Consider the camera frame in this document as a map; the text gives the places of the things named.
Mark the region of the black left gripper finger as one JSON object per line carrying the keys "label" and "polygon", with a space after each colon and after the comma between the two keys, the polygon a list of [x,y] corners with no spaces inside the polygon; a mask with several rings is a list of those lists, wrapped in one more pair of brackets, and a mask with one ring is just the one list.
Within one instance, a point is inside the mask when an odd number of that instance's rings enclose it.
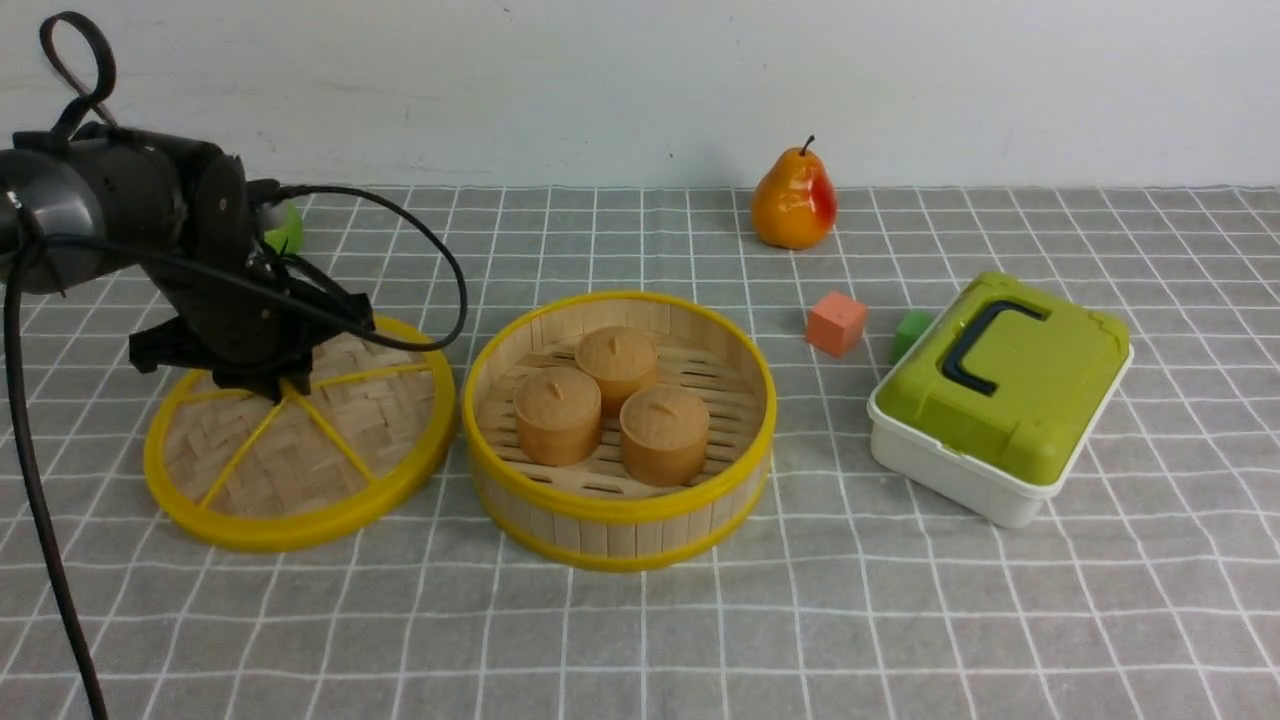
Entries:
{"label": "black left gripper finger", "polygon": [[[316,284],[302,284],[300,300],[326,315],[338,316],[344,323],[360,327],[362,332],[374,333],[376,331],[372,305],[370,297],[364,292],[352,293],[340,286],[325,290]],[[329,322],[320,322],[306,313],[300,316],[301,345],[319,346],[344,334],[344,332],[342,328]]]}

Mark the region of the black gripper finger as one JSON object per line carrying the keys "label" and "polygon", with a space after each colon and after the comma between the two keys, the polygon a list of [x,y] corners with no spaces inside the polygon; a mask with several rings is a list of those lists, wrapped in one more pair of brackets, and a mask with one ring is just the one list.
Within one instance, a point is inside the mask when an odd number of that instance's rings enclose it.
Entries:
{"label": "black gripper finger", "polygon": [[128,338],[128,360],[142,374],[161,366],[210,372],[216,355],[210,351],[184,320],[168,320]]}

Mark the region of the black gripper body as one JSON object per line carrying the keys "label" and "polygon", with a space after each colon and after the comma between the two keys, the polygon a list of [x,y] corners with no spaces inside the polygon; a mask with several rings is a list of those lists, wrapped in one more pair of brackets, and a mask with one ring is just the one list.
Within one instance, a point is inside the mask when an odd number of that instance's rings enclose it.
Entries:
{"label": "black gripper body", "polygon": [[300,343],[302,314],[268,302],[239,286],[204,273],[161,263],[150,264],[150,279],[216,355],[215,380],[279,380],[307,374],[317,346]]}

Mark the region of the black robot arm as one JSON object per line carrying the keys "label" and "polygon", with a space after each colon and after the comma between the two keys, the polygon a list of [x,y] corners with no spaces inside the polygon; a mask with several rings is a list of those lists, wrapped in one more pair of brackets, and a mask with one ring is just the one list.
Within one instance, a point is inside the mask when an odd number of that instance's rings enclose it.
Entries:
{"label": "black robot arm", "polygon": [[63,145],[18,133],[3,151],[3,274],[24,246],[18,286],[32,295],[140,266],[175,316],[131,337],[137,370],[201,369],[238,386],[298,375],[337,328],[204,274],[211,266],[372,329],[365,295],[307,263],[293,277],[266,243],[278,190],[210,142],[97,122]]}

